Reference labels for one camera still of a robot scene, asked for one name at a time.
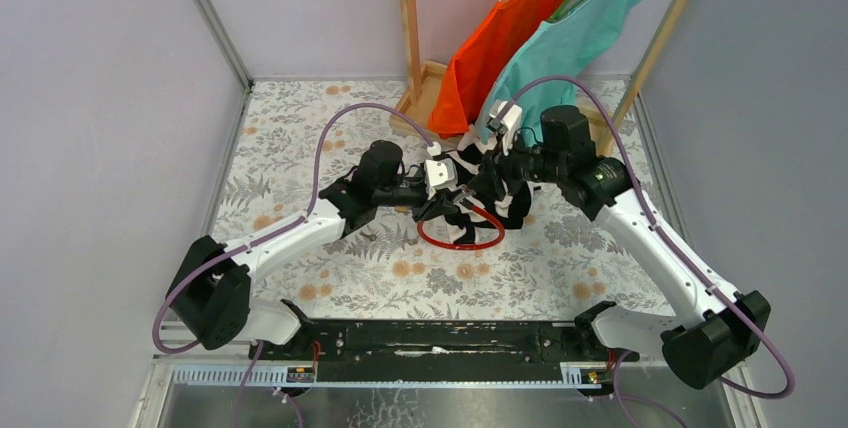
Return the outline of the red cable lock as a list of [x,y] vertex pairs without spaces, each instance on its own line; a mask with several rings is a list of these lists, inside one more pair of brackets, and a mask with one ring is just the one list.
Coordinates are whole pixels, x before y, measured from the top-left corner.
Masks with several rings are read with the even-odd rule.
[[[430,237],[425,230],[427,221],[417,222],[416,229],[419,236],[428,244],[455,251],[483,250],[500,244],[506,235],[506,229],[500,219],[489,213],[484,206],[474,202],[471,197],[461,203],[455,203],[459,207],[458,213],[442,216],[448,224],[448,241],[440,241]],[[476,234],[478,224],[483,228],[496,229],[496,237],[493,240],[478,243]]]

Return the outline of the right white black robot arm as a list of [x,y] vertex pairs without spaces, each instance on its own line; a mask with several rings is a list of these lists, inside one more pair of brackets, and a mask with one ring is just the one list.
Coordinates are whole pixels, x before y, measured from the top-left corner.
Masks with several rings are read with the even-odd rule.
[[703,389],[752,355],[760,345],[771,306],[758,291],[739,292],[708,267],[661,217],[622,161],[600,156],[586,117],[574,106],[541,115],[542,138],[524,143],[521,110],[513,107],[507,130],[483,142],[470,188],[486,201],[502,201],[529,183],[556,186],[563,198],[611,235],[648,274],[673,313],[659,316],[601,302],[575,319],[575,350],[597,360],[610,349],[663,359],[686,385]]

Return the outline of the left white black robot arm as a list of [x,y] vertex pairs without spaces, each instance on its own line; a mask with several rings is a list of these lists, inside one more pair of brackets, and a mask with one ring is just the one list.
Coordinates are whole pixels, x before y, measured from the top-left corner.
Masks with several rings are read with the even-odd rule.
[[381,207],[405,207],[415,221],[458,211],[464,194],[454,159],[438,154],[405,173],[402,157],[398,145],[378,140],[305,210],[227,243],[195,240],[164,302],[194,336],[189,345],[216,350],[245,335],[271,342],[285,358],[304,355],[311,336],[305,316],[290,302],[253,297],[253,289],[310,250],[360,230]]

